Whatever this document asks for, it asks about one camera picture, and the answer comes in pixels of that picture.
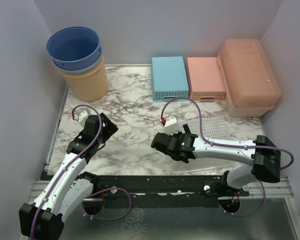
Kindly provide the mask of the large orange lidded container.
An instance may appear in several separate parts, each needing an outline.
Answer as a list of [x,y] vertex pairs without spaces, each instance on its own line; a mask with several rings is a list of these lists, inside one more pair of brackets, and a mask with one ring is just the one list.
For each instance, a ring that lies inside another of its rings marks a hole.
[[275,107],[281,90],[259,40],[227,39],[217,59],[229,117],[261,117]]

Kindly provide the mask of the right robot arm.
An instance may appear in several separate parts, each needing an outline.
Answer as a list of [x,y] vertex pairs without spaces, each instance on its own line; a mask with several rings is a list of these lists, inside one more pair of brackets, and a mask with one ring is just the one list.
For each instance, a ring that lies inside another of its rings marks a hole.
[[157,133],[151,148],[169,156],[171,159],[188,164],[195,159],[222,159],[241,163],[241,166],[224,173],[219,189],[230,196],[244,185],[255,181],[278,183],[281,179],[281,153],[264,135],[256,140],[233,141],[203,138],[185,132]]

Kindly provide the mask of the light blue perforated basket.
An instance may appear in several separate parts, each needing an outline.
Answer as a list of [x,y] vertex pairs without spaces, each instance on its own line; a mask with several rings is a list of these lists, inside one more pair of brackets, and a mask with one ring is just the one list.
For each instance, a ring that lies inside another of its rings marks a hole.
[[152,100],[167,102],[189,96],[184,59],[181,56],[153,57],[150,67]]

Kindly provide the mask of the white perforated plastic basket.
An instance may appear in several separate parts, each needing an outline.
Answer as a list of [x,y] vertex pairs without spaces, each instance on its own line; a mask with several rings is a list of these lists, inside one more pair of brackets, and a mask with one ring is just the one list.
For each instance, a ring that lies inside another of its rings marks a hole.
[[[188,125],[191,133],[200,134],[200,123],[198,119],[182,120],[178,122],[180,130],[184,133],[183,125]],[[202,120],[202,132],[206,138],[231,140],[231,134],[223,117],[207,117]],[[189,163],[174,161],[169,156],[165,157],[169,169],[175,174],[184,174],[200,171],[213,171],[219,168],[231,169],[237,167],[238,163],[218,158],[192,159]]]

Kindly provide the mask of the grey-blue plastic bucket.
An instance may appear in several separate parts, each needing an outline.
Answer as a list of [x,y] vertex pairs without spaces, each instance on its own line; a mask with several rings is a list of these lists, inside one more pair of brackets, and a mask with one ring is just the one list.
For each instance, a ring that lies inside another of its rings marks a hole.
[[81,69],[79,69],[79,70],[65,70],[65,69],[60,68],[59,66],[57,66],[56,63],[55,63],[54,65],[55,65],[55,67],[56,67],[59,71],[61,71],[61,72],[63,72],[63,73],[66,73],[66,74],[70,74],[70,75],[85,74],[85,73],[88,73],[88,72],[92,71],[92,70],[93,70],[95,67],[97,67],[97,66],[100,64],[100,62],[102,61],[102,58],[103,58],[103,51],[102,51],[102,48],[100,48],[99,52],[100,52],[99,58],[98,58],[93,64],[91,64],[90,66],[87,66],[86,68],[81,68]]

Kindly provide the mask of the orange plastic bucket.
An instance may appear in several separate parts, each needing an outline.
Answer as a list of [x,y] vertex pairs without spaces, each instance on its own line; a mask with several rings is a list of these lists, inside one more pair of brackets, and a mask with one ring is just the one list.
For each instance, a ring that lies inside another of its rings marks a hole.
[[109,89],[104,56],[100,59],[100,63],[87,73],[69,74],[62,71],[60,73],[76,98],[84,102],[101,99]]

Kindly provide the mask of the blue plastic bucket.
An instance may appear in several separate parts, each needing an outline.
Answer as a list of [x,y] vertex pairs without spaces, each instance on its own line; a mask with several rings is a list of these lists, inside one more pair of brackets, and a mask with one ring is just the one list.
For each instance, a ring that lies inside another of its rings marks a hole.
[[54,64],[66,71],[90,67],[102,55],[99,35],[83,26],[67,27],[53,34],[46,43],[46,51]]

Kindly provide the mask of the pink perforated plastic basket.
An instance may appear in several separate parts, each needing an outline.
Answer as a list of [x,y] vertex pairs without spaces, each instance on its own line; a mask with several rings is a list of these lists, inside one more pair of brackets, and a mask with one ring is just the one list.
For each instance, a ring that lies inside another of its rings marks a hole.
[[189,98],[195,102],[222,102],[226,88],[216,57],[188,57],[186,75]]

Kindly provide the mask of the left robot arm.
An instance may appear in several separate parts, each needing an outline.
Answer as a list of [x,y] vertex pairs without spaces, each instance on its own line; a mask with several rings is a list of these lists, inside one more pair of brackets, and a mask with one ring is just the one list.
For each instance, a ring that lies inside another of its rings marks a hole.
[[24,236],[35,240],[59,239],[67,218],[84,197],[93,198],[100,193],[98,182],[79,174],[118,127],[103,113],[87,115],[83,111],[77,120],[83,130],[68,144],[59,169],[33,203],[25,203],[19,210]]

